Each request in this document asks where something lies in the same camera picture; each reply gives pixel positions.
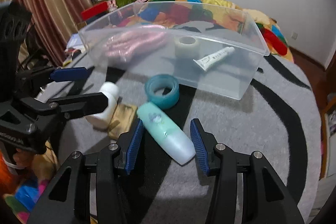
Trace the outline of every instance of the white cap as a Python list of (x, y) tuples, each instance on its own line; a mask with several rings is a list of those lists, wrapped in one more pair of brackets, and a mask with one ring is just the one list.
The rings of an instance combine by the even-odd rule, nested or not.
[(119, 87), (112, 83), (112, 82), (105, 82), (100, 90), (100, 92), (107, 92), (110, 95), (112, 95), (114, 97), (114, 99), (117, 101), (117, 99), (119, 98)]

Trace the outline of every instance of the mint green bottle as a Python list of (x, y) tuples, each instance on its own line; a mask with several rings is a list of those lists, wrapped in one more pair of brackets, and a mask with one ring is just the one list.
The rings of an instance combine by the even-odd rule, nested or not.
[(154, 140), (180, 165), (186, 164), (195, 156), (193, 142), (156, 105), (145, 103), (136, 113)]

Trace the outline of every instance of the clear tape roll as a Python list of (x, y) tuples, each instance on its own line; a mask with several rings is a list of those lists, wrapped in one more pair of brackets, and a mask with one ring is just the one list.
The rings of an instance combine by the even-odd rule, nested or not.
[(198, 59), (200, 42), (194, 37), (179, 37), (175, 39), (175, 56), (181, 59)]

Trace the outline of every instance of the roll of tape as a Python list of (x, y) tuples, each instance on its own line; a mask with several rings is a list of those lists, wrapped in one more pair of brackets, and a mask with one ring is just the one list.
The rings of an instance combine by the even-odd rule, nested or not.
[[(164, 88), (170, 88), (171, 91), (165, 95), (155, 95), (156, 91)], [(171, 75), (155, 75), (146, 82), (145, 92), (149, 102), (161, 109), (169, 109), (179, 100), (179, 82)]]
[(200, 42), (194, 37), (180, 37), (175, 39), (175, 56), (184, 59), (199, 59)]

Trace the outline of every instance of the baseboard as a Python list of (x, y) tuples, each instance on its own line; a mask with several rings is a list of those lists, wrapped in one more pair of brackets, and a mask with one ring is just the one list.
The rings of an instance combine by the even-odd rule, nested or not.
[(291, 52), (294, 52), (295, 54), (297, 54), (297, 55), (301, 56), (302, 58), (308, 60), (310, 63), (313, 63), (317, 67), (321, 68), (323, 71), (326, 71), (324, 65), (322, 65), (320, 62), (314, 60), (313, 58), (309, 57), (308, 55), (304, 54), (303, 52), (300, 52), (299, 50), (297, 50), (293, 47), (289, 47), (289, 49), (291, 50)]

